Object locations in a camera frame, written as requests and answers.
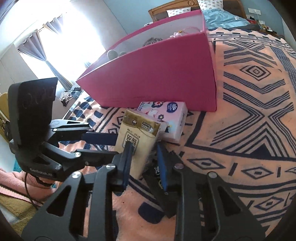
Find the black packet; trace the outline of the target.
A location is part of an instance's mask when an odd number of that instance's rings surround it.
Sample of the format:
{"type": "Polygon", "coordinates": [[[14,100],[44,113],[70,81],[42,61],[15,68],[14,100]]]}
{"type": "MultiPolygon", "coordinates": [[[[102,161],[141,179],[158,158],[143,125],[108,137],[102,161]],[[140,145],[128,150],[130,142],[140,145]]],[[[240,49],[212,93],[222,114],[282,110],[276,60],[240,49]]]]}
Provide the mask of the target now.
{"type": "Polygon", "coordinates": [[[158,150],[157,159],[152,160],[143,173],[145,182],[167,218],[176,215],[178,206],[178,193],[168,188],[168,171],[172,168],[170,153],[166,149],[158,150]]]}

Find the beige tissue pack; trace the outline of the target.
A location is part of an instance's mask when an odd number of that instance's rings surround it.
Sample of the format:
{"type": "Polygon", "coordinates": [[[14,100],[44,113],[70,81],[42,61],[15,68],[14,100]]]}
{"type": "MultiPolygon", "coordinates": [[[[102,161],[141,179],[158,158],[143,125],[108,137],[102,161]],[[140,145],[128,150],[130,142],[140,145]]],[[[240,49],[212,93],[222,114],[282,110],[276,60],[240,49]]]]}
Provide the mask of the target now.
{"type": "Polygon", "coordinates": [[[122,152],[127,142],[133,145],[130,175],[138,179],[143,173],[154,144],[159,138],[161,122],[145,113],[126,109],[120,124],[115,150],[122,152]]]}

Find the pink drawstring pouch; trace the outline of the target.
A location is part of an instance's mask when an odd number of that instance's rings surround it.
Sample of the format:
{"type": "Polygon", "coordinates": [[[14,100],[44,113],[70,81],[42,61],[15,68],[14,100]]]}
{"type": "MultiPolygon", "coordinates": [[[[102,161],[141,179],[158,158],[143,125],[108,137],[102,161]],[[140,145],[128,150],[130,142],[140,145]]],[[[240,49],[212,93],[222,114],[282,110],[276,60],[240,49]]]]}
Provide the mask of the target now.
{"type": "Polygon", "coordinates": [[[177,38],[177,37],[182,37],[182,36],[185,36],[185,35],[190,35],[190,34],[196,34],[196,33],[199,33],[199,32],[202,32],[201,29],[197,28],[197,27],[187,27],[187,28],[184,28],[182,30],[179,30],[177,32],[174,32],[172,35],[170,35],[170,39],[173,39],[173,38],[177,38]]]}

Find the yellow garment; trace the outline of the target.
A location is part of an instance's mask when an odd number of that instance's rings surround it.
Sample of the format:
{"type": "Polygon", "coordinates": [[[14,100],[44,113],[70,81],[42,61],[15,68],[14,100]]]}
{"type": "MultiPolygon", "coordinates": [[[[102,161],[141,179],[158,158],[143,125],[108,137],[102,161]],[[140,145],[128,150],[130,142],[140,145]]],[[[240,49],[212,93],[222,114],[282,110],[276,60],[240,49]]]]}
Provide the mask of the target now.
{"type": "Polygon", "coordinates": [[[1,94],[0,109],[1,109],[1,136],[8,143],[10,141],[9,135],[8,135],[8,132],[5,131],[5,128],[8,127],[7,123],[10,121],[9,101],[8,101],[8,93],[7,92],[1,94]]]}

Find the pink floral tissue pack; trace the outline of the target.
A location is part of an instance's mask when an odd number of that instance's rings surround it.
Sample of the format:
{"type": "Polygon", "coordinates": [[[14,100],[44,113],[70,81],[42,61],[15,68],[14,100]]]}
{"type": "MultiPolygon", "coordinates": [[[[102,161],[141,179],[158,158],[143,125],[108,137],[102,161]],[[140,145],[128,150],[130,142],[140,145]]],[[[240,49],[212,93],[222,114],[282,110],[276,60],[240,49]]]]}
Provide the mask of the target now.
{"type": "Polygon", "coordinates": [[[146,101],[141,102],[137,110],[156,118],[158,121],[166,122],[167,127],[163,134],[163,140],[179,143],[188,113],[184,102],[146,101]]]}

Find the orange navy patterned blanket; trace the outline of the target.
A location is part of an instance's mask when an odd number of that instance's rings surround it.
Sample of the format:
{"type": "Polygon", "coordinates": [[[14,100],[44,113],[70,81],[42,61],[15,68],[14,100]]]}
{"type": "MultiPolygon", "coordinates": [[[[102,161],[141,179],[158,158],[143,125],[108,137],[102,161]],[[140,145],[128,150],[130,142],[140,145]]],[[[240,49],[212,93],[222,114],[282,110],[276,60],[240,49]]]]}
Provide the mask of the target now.
{"type": "MultiPolygon", "coordinates": [[[[209,30],[217,67],[217,111],[188,111],[179,144],[167,144],[193,171],[216,172],[238,194],[266,237],[295,204],[295,51],[257,31],[209,30]]],[[[88,95],[66,119],[117,133],[124,108],[103,108],[88,95]]],[[[116,240],[174,240],[146,182],[130,178],[113,195],[116,240]]]]}

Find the grey blue curtain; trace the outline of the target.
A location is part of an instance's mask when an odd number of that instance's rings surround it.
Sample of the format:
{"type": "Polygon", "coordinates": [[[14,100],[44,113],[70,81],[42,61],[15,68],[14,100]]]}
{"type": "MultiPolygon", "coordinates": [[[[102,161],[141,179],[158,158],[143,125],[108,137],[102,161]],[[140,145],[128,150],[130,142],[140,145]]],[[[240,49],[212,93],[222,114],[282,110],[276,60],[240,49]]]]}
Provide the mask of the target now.
{"type": "MultiPolygon", "coordinates": [[[[46,22],[43,27],[53,33],[60,34],[62,33],[62,22],[63,17],[59,16],[58,18],[53,18],[50,22],[46,22]]],[[[25,41],[18,46],[18,51],[46,63],[66,91],[72,88],[73,84],[49,62],[38,29],[34,30],[29,37],[26,37],[25,41]]]]}

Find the green plush frog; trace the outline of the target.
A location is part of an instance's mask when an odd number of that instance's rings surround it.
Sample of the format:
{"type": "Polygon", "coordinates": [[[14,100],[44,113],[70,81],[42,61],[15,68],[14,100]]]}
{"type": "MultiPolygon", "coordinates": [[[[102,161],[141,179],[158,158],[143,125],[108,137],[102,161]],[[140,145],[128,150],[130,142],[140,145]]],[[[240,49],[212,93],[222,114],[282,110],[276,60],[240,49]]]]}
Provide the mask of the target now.
{"type": "Polygon", "coordinates": [[[126,54],[125,51],[122,51],[120,53],[117,53],[115,50],[109,50],[107,52],[107,57],[108,57],[109,60],[114,60],[114,59],[116,59],[116,58],[118,58],[120,56],[123,56],[125,54],[126,54]]]}

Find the pink storage box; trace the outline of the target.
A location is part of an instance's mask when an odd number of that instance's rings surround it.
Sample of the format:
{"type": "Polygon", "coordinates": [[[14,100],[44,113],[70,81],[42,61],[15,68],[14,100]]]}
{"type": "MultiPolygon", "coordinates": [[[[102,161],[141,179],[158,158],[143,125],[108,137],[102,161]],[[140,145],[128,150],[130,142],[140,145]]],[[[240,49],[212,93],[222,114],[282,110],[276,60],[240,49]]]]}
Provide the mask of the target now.
{"type": "Polygon", "coordinates": [[[136,108],[143,101],[182,101],[189,110],[216,111],[215,53],[201,11],[145,26],[111,49],[126,54],[114,60],[102,54],[77,80],[101,106],[136,108]],[[191,26],[202,32],[169,38],[191,26]],[[152,37],[163,40],[143,47],[152,37]]]}

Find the wooden headboard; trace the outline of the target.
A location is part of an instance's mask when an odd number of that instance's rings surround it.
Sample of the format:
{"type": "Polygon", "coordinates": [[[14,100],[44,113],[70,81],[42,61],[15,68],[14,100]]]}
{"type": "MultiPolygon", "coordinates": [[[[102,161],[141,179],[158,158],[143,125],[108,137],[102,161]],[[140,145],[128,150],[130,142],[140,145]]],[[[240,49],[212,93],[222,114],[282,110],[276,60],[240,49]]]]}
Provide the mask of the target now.
{"type": "MultiPolygon", "coordinates": [[[[240,0],[225,0],[223,1],[223,7],[226,11],[234,15],[240,16],[244,19],[247,19],[245,10],[243,8],[243,4],[240,0]]],[[[183,8],[190,8],[191,11],[200,9],[198,1],[196,0],[177,0],[150,9],[148,12],[152,18],[152,21],[157,22],[159,20],[168,18],[168,10],[183,8]]]]}

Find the left white patterned pillow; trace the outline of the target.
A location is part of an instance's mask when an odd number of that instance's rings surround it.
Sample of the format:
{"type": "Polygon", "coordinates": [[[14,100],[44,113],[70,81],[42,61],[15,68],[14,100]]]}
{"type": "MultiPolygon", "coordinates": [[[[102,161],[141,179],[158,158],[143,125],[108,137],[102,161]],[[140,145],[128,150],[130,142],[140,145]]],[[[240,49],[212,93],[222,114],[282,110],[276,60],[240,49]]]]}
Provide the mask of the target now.
{"type": "Polygon", "coordinates": [[[168,17],[172,17],[172,16],[183,14],[183,13],[188,13],[190,11],[191,11],[191,8],[186,7],[181,9],[168,9],[166,12],[168,14],[168,17]]]}

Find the white patterned pillow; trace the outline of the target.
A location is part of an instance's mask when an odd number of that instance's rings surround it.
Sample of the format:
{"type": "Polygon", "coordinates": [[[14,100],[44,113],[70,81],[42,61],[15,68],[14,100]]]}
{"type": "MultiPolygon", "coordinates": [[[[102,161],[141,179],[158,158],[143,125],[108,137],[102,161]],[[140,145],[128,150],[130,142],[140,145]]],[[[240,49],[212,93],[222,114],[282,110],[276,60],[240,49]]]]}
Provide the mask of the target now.
{"type": "Polygon", "coordinates": [[[197,0],[200,10],[223,10],[223,0],[197,0]]]}
{"type": "Polygon", "coordinates": [[[172,17],[172,16],[183,14],[183,13],[188,13],[190,11],[191,11],[191,8],[186,7],[181,9],[168,9],[166,12],[168,14],[168,17],[172,17]]]}

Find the wooden nightstand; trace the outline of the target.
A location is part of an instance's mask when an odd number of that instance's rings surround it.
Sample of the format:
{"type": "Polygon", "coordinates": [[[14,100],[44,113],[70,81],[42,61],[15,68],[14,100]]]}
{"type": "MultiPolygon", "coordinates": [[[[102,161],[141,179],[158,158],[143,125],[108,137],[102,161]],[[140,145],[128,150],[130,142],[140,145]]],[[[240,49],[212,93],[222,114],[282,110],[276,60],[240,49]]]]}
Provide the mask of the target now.
{"type": "Polygon", "coordinates": [[[266,29],[266,28],[262,28],[259,30],[260,33],[263,33],[263,34],[269,34],[269,35],[272,35],[273,37],[276,37],[276,38],[279,38],[280,39],[280,36],[277,34],[277,32],[271,30],[271,29],[266,29]]]}

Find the right white patterned pillow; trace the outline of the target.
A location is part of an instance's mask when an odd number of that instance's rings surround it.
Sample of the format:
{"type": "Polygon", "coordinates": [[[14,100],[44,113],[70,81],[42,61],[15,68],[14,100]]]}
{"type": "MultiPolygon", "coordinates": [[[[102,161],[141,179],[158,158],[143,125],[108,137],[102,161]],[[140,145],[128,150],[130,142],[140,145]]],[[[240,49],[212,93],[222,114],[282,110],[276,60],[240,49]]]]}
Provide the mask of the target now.
{"type": "Polygon", "coordinates": [[[223,10],[223,0],[197,0],[200,10],[223,10]]]}

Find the white wall socket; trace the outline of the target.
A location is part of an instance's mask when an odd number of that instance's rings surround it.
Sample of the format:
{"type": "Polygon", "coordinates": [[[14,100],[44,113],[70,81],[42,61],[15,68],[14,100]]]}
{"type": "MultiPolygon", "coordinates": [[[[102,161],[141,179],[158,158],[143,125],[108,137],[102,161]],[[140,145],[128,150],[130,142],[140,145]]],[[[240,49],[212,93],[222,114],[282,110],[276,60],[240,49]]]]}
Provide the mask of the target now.
{"type": "Polygon", "coordinates": [[[248,8],[248,12],[251,13],[251,14],[261,15],[261,11],[258,10],[258,9],[248,8]]]}

